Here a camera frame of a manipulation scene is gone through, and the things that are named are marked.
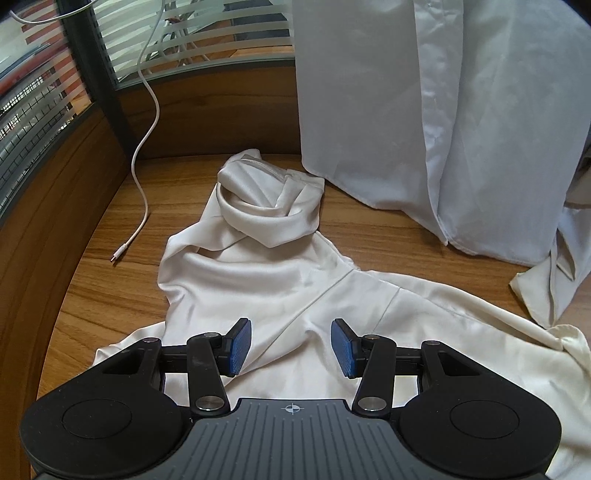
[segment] gray gripper base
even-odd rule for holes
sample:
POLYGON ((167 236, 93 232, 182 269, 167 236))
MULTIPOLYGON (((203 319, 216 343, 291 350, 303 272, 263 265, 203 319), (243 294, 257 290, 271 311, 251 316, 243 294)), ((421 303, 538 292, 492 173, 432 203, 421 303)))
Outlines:
POLYGON ((413 456, 385 420, 358 417, 343 400, 250 398, 226 417, 199 420, 167 460, 131 479, 458 480, 413 456))

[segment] white curtain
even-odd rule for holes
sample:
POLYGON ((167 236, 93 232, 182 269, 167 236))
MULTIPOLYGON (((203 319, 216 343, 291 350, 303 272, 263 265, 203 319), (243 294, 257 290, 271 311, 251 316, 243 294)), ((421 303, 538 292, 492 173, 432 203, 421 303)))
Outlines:
POLYGON ((536 268, 553 325, 591 270, 591 210, 564 206, 591 121, 591 28, 562 0, 299 0, 303 164, 443 243, 536 268))

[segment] wood grain surface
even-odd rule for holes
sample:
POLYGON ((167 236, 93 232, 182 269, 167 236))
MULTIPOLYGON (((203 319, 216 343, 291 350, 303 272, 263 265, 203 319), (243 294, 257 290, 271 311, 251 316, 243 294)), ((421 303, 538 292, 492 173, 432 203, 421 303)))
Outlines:
MULTIPOLYGON (((232 154, 253 145, 263 153, 300 153, 295 67, 251 67, 191 72, 151 82, 160 122, 142 149, 144 158, 232 154)), ((119 94, 136 136, 154 120, 142 85, 119 94)))
MULTIPOLYGON (((302 169, 297 156, 264 158, 284 168, 302 169)), ((167 239, 199 220, 226 159, 226 155, 215 155, 143 161, 138 175, 150 201, 150 218, 122 260, 113 266, 109 262, 113 251, 133 232, 143 214, 133 182, 129 177, 124 181, 90 239, 64 299, 39 395, 86 369, 98 347, 164 319, 168 304, 156 278, 167 239)), ((403 213, 372 210, 327 185, 320 231, 364 270, 393 271, 447 283, 526 315, 508 287, 524 267, 469 257, 444 247, 403 213)), ((571 315, 575 320, 584 319, 585 309, 589 317, 591 283, 586 285, 589 288, 583 289, 569 310, 575 313, 571 315)))
POLYGON ((98 108, 73 125, 0 228, 0 478, 27 478, 18 425, 37 395, 80 257, 128 171, 98 108))

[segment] window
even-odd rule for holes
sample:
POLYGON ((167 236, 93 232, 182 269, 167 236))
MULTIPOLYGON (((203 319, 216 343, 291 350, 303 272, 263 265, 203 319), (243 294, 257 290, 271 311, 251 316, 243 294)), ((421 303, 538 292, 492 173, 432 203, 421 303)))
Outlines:
MULTIPOLYGON (((53 0, 21 18, 57 15, 53 0)), ((56 135, 90 104, 59 22, 0 24, 0 215, 56 135)))
MULTIPOLYGON (((96 20, 118 80, 133 82, 160 0, 105 0, 96 20)), ((291 0, 178 0, 142 59, 146 77, 223 63, 293 58, 291 0)))

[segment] black round pad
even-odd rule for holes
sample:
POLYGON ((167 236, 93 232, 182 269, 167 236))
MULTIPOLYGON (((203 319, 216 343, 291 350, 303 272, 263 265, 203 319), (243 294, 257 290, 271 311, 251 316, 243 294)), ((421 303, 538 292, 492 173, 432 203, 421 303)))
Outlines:
POLYGON ((124 403, 108 398, 94 398, 68 408, 61 423, 77 437, 105 439, 126 428, 131 417, 131 409, 124 403))
POLYGON ((478 439, 500 439, 519 426, 519 417, 512 408, 490 400, 460 403, 453 407, 450 419, 460 432, 478 439))
POLYGON ((160 463, 183 434, 178 405, 127 375, 76 379, 35 402, 21 422, 32 463, 59 478, 127 478, 160 463))
POLYGON ((453 377, 401 409, 400 433, 415 455, 462 478, 544 472, 560 443, 554 411, 507 381, 453 377))

